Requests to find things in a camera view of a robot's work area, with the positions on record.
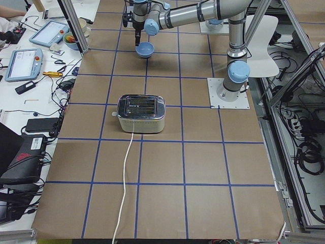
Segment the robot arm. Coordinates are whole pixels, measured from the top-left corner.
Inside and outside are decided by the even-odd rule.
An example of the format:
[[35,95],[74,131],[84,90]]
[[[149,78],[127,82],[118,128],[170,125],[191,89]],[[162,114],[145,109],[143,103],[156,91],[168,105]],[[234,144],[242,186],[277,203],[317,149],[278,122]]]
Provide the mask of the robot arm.
[[246,10],[249,1],[201,1],[186,6],[171,8],[163,1],[131,1],[123,18],[124,26],[130,22],[135,30],[135,45],[142,45],[141,32],[145,31],[152,40],[164,29],[181,30],[183,26],[199,23],[208,30],[217,30],[223,21],[229,24],[229,47],[225,61],[227,64],[215,67],[211,40],[199,39],[194,34],[175,34],[166,45],[178,42],[178,53],[159,54],[149,61],[151,77],[179,78],[184,105],[206,106],[209,99],[205,78],[221,76],[221,98],[233,101],[247,81],[237,70],[248,69],[247,46],[245,43]]
[[205,25],[209,29],[221,28],[223,26],[223,23],[224,23],[223,19],[218,20],[216,18],[205,21]]

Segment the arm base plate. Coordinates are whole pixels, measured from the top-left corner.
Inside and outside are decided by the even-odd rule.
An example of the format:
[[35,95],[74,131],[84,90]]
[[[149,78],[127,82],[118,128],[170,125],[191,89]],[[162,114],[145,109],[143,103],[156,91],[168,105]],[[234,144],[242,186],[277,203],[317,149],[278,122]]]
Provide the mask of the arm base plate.
[[210,108],[250,109],[244,85],[239,91],[228,91],[223,86],[223,78],[207,78]]
[[210,25],[206,22],[200,22],[200,31],[202,34],[207,35],[229,35],[229,23],[223,22],[218,25]]

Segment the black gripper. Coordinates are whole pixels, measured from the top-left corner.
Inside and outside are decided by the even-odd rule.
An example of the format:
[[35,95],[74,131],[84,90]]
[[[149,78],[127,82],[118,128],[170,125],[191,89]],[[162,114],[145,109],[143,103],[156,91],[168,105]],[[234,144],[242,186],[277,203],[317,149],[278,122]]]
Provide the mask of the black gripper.
[[133,28],[135,29],[135,46],[139,46],[141,31],[144,29],[144,22],[133,21]]

